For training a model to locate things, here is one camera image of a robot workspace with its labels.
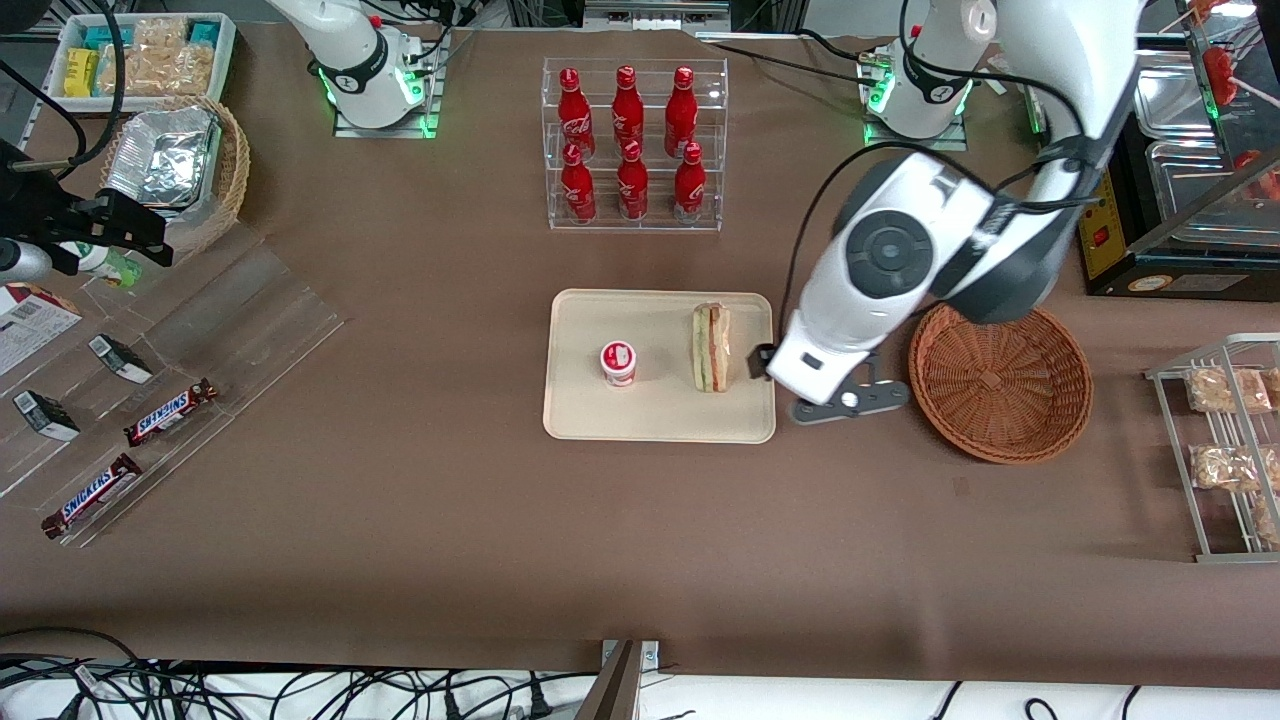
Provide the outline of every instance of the red bottle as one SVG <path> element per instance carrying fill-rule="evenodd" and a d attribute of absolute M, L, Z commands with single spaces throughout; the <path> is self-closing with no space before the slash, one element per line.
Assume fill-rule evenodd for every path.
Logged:
<path fill-rule="evenodd" d="M 667 137 L 663 145 L 667 155 L 680 158 L 685 145 L 694 140 L 698 129 L 698 99 L 694 97 L 694 70 L 685 65 L 676 68 L 676 88 L 667 100 Z"/>
<path fill-rule="evenodd" d="M 564 201 L 572 213 L 570 219 L 580 225 L 591 222 L 595 218 L 595 186 L 591 183 L 591 170 L 582 164 L 582 150 L 577 145 L 564 146 L 561 184 L 564 186 Z"/>
<path fill-rule="evenodd" d="M 682 225 L 698 222 L 703 209 L 703 186 L 707 184 L 707 170 L 703 169 L 703 146 L 696 142 L 685 145 L 685 161 L 676 168 L 676 220 Z"/>
<path fill-rule="evenodd" d="M 613 137 L 618 147 L 626 147 L 632 140 L 644 150 L 644 101 L 636 91 L 636 69 L 631 65 L 618 68 L 618 91 L 613 95 Z"/>
<path fill-rule="evenodd" d="M 622 147 L 618 165 L 618 209 L 628 220 L 639 220 L 649 211 L 649 169 L 640 160 L 640 143 L 635 140 Z"/>
<path fill-rule="evenodd" d="M 591 135 L 591 104 L 582 95 L 577 70 L 573 68 L 561 70 L 559 117 L 564 142 L 576 145 L 582 151 L 582 160 L 590 160 L 591 155 L 595 154 L 595 136 Z"/>

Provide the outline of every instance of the brown tabletop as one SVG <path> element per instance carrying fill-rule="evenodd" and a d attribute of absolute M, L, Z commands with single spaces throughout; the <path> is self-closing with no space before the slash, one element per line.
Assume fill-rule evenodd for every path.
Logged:
<path fill-rule="evenodd" d="M 225 97 L 253 147 L 242 215 L 347 324 L 90 548 L 0 503 L 4 626 L 92 626 L 148 657 L 585 669 L 627 635 L 691 673 L 1280 687 L 1280 568 L 1190 562 L 1139 375 L 1275 331 L 1274 306 L 1085 297 L 1073 254 L 1047 307 L 1097 400 L 1043 465 L 975 461 L 915 407 L 780 420 L 762 446 L 556 441 L 540 423 L 556 293 L 776 306 L 805 205 L 861 143 L 852 86 L 731 56 L 719 237 L 563 234 L 545 218 L 541 58 L 718 50 L 486 32 L 449 65 L 436 140 L 357 141 L 330 137 L 292 27 L 242 29 Z M 837 67 L 797 41 L 753 47 Z M 988 181 L 1028 163 L 1015 94 L 979 88 L 969 113 L 965 163 Z M 69 138 L 44 113 L 29 150 Z M 818 210 L 804 274 L 859 174 Z M 884 347 L 897 377 L 908 337 Z"/>

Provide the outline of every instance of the wicker basket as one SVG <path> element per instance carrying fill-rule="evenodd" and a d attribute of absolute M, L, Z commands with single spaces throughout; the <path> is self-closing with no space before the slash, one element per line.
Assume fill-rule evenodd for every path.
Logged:
<path fill-rule="evenodd" d="M 1080 437 L 1093 410 L 1089 364 L 1044 310 L 974 325 L 940 305 L 911 338 L 910 377 L 933 427 L 992 462 L 1059 455 Z"/>
<path fill-rule="evenodd" d="M 248 186 L 248 140 L 241 129 L 236 118 L 220 102 L 207 97 L 188 95 L 182 97 L 169 97 L 161 104 L 163 110 L 180 110 L 198 105 L 218 115 L 221 123 L 223 137 L 218 146 L 218 164 L 214 169 L 214 197 L 216 205 L 212 213 L 198 224 L 172 222 L 165 231 L 165 242 L 175 252 L 189 256 L 209 247 L 215 240 L 221 237 L 239 215 L 241 204 L 244 202 L 244 188 Z M 106 164 L 102 165 L 102 184 L 111 172 L 111 161 L 115 160 L 115 151 L 120 146 L 120 131 L 116 131 L 111 145 L 106 149 Z"/>

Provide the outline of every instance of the beige tray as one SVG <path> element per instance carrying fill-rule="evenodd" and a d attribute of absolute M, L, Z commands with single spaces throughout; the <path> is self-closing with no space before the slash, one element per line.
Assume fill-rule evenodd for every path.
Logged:
<path fill-rule="evenodd" d="M 721 302 L 730 324 L 728 392 L 698 392 L 689 341 L 694 307 Z M 772 311 L 746 292 L 566 290 L 552 302 L 543 427 L 559 439 L 736 442 L 773 436 L 773 383 L 748 377 L 746 357 L 771 342 Z M 611 387 L 600 348 L 636 348 L 636 382 Z"/>

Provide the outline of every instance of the sandwich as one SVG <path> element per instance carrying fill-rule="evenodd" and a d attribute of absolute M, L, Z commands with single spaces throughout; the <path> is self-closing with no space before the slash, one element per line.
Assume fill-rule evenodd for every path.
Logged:
<path fill-rule="evenodd" d="M 705 302 L 694 309 L 694 387 L 701 392 L 728 389 L 728 307 Z"/>

